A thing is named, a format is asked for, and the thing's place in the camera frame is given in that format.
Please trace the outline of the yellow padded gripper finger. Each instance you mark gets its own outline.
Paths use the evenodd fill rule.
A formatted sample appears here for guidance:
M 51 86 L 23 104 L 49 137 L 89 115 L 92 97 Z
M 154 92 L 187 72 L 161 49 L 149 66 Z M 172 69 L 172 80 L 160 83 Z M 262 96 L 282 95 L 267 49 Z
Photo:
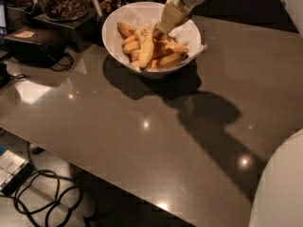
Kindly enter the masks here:
M 183 4 L 183 0 L 168 0 L 162 11 L 161 19 L 155 24 L 156 35 L 168 35 L 177 24 L 189 14 L 188 8 Z
M 177 26 L 182 26 L 183 24 L 185 24 L 188 20 L 191 19 L 191 14 L 187 14 L 178 24 Z

